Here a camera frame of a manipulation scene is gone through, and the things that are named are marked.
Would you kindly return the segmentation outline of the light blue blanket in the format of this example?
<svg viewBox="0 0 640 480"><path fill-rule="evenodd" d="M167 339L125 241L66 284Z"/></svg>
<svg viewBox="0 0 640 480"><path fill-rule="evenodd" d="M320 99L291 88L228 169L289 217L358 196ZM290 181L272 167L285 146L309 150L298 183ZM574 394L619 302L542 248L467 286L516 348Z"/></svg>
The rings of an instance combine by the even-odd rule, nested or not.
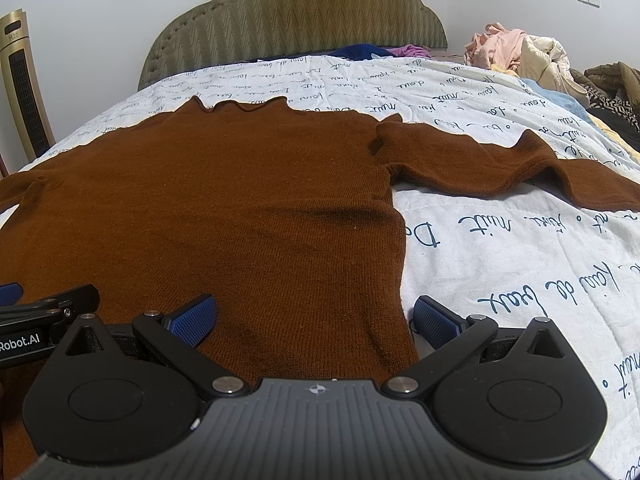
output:
<svg viewBox="0 0 640 480"><path fill-rule="evenodd" d="M568 110L570 113L574 114L576 117L579 117L584 122L588 122L588 124L594 126L594 122L591 120L591 117L587 113L585 107L582 106L575 98L570 96L569 94L548 90L542 88L536 81L527 78L520 79L522 84L525 84L526 88L532 90L538 96L547 99L548 101L554 103L555 105L564 108L564 110Z"/></svg>

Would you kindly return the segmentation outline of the purple garment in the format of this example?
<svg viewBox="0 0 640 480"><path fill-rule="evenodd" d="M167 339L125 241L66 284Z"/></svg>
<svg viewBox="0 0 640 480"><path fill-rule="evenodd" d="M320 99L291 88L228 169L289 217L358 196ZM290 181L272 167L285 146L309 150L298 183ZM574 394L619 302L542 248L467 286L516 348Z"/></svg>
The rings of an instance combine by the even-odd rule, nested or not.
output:
<svg viewBox="0 0 640 480"><path fill-rule="evenodd" d="M387 48L387 51L396 58L431 58L431 52L424 47L406 44L402 47Z"/></svg>

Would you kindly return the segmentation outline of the pink clothes pile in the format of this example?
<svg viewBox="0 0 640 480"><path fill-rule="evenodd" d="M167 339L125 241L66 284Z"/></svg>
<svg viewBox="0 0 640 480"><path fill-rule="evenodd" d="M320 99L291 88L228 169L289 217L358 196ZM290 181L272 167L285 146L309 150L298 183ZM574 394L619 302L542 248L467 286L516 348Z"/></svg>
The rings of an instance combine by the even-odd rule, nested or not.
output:
<svg viewBox="0 0 640 480"><path fill-rule="evenodd" d="M466 65L491 70L512 70L520 68L522 44L526 32L521 29L506 29L500 23L487 24L485 31L474 34L465 46L463 55Z"/></svg>

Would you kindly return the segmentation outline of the olive brown jacket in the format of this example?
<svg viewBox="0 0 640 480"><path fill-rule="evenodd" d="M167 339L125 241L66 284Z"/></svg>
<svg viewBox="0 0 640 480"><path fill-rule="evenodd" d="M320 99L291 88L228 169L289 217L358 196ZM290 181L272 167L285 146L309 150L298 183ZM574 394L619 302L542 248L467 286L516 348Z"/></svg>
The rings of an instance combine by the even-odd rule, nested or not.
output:
<svg viewBox="0 0 640 480"><path fill-rule="evenodd" d="M599 96L624 96L636 114L639 113L639 71L626 63L616 62L588 68L582 73L570 69L574 81Z"/></svg>

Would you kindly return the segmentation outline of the navy blue garment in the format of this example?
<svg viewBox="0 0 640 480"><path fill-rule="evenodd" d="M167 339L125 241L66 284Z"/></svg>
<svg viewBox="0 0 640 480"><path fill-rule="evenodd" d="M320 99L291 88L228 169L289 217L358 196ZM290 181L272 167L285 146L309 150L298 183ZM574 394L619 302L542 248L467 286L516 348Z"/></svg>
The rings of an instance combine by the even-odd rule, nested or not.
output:
<svg viewBox="0 0 640 480"><path fill-rule="evenodd" d="M330 52L331 56L344 58L347 61L370 61L374 58L392 58L390 50L375 46L374 44L350 44Z"/></svg>

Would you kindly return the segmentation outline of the olive upholstered headboard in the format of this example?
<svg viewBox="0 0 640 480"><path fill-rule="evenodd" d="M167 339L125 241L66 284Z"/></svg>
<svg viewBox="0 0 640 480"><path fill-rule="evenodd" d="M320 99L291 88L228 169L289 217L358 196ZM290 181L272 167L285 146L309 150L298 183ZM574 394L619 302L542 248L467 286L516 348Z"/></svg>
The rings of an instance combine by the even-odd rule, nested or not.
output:
<svg viewBox="0 0 640 480"><path fill-rule="evenodd" d="M422 0L209 0L174 18L156 37L138 87L191 70L350 44L445 50L448 38Z"/></svg>

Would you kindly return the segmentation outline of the black patterned garment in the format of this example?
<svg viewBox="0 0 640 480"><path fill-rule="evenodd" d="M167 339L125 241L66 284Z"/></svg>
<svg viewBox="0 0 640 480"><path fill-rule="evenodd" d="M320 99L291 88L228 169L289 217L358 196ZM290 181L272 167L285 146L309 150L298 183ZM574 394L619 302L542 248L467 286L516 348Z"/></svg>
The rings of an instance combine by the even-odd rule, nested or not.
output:
<svg viewBox="0 0 640 480"><path fill-rule="evenodd" d="M628 101L612 99L596 87L586 87L587 112L605 122L636 151L639 149L639 117Z"/></svg>

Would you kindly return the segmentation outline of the gold tower fan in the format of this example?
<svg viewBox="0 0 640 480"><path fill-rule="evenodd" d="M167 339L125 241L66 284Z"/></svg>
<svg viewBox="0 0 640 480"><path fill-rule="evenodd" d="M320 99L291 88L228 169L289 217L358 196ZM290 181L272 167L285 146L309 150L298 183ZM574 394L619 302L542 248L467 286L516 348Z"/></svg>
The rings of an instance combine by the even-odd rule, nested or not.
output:
<svg viewBox="0 0 640 480"><path fill-rule="evenodd" d="M1 18L1 70L17 133L32 162L47 153L55 140L38 84L27 14L22 9Z"/></svg>

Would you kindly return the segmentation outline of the white script-print bed quilt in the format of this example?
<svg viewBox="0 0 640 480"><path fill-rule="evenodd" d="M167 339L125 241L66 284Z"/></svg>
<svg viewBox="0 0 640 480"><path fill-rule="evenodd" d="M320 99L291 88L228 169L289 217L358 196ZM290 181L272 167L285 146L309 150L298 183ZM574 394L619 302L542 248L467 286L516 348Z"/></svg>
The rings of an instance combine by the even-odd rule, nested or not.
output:
<svg viewBox="0 0 640 480"><path fill-rule="evenodd" d="M204 68L166 78L90 120L58 144L63 153L107 131L175 110L285 96L300 110L358 110L425 122L510 146L525 130L561 156L600 162L637 179L617 143L518 78L426 58L352 62L329 55ZM503 326L546 314L562 330L608 404L593 460L615 479L639 472L639 217L578 209L547 183L496 200L448 197L401 185L406 222L401 301L427 295L460 314Z"/></svg>

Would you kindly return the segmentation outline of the cream padded jacket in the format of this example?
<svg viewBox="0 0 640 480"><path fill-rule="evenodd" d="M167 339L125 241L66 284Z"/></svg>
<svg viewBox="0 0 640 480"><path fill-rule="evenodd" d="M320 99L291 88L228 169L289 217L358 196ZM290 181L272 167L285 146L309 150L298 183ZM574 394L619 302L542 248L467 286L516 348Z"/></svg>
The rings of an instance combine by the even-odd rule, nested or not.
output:
<svg viewBox="0 0 640 480"><path fill-rule="evenodd" d="M518 74L541 88L572 96L583 107L589 105L588 92L573 78L566 51L555 38L526 34Z"/></svg>

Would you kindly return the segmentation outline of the brown knit sweater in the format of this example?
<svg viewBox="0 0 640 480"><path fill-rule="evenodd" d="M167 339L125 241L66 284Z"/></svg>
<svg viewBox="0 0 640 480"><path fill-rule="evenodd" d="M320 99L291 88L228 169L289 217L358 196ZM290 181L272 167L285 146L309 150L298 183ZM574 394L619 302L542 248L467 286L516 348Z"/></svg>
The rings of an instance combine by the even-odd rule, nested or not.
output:
<svg viewBox="0 0 640 480"><path fill-rule="evenodd" d="M504 146L397 115L190 99L3 179L1 279L28 301L96 286L107 323L211 294L202 350L248 382L385 380L424 350L396 188L496 200L536 183L639 217L636 181L531 131Z"/></svg>

